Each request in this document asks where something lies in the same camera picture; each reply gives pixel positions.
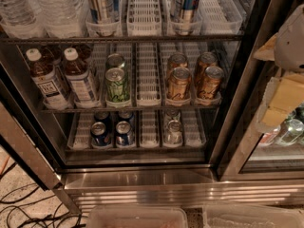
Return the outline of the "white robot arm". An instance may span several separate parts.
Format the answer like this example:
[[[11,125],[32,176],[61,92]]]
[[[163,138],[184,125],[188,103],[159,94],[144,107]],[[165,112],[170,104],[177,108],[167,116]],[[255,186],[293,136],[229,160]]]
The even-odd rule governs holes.
[[[304,72],[304,4],[294,10],[277,33],[275,63],[287,71]]]

